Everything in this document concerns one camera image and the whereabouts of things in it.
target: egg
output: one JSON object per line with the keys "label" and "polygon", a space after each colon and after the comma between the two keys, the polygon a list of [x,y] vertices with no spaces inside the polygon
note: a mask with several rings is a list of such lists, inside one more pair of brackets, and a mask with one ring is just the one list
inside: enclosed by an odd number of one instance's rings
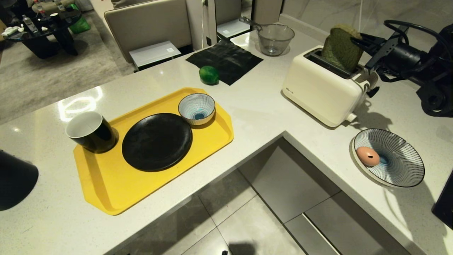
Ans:
{"label": "egg", "polygon": [[371,167],[379,165],[379,155],[372,148],[359,147],[356,153],[363,164]]}

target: green bag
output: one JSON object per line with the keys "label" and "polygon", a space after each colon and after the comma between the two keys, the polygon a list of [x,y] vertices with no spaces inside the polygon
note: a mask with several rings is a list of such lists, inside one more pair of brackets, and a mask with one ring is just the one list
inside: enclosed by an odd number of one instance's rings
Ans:
{"label": "green bag", "polygon": [[[75,4],[71,4],[70,7],[72,7],[74,10],[79,10],[77,5]],[[90,24],[88,24],[87,20],[83,16],[80,17],[80,19],[74,25],[69,27],[73,34],[79,34],[81,32],[88,31],[90,30],[90,28]]]}

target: robotic arm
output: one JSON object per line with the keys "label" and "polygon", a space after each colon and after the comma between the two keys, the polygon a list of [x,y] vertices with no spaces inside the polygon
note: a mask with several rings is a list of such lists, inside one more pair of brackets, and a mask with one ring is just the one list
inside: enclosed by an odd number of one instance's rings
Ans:
{"label": "robotic arm", "polygon": [[[386,20],[384,25],[395,31],[387,40],[362,33],[362,40],[351,38],[355,45],[372,56],[365,68],[369,73],[376,71],[384,82],[405,79],[414,82],[420,86],[417,95],[426,114],[453,118],[453,24],[440,33],[397,20]],[[406,35],[409,27],[434,36],[437,43],[428,53],[410,46]]]}

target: yellow tray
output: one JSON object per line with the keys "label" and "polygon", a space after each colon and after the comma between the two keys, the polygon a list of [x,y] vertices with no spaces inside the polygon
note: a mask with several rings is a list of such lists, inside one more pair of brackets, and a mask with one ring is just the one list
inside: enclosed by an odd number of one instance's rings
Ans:
{"label": "yellow tray", "polygon": [[127,131],[135,123],[156,113],[179,115],[179,101],[192,93],[206,92],[183,88],[110,121],[119,133],[119,140],[108,152],[92,153],[80,145],[76,146],[74,157],[83,195],[88,203],[107,214],[118,215],[233,140],[230,115],[216,103],[214,121],[207,127],[192,128],[192,146],[173,167],[160,172],[144,172],[124,160],[121,145]]}

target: black napkin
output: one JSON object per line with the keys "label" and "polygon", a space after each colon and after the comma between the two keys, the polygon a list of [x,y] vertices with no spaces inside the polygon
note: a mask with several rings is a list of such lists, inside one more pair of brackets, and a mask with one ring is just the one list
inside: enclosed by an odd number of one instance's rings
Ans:
{"label": "black napkin", "polygon": [[258,58],[228,40],[197,52],[186,59],[199,68],[210,65],[219,71],[220,80],[228,85],[239,80],[263,59]]}

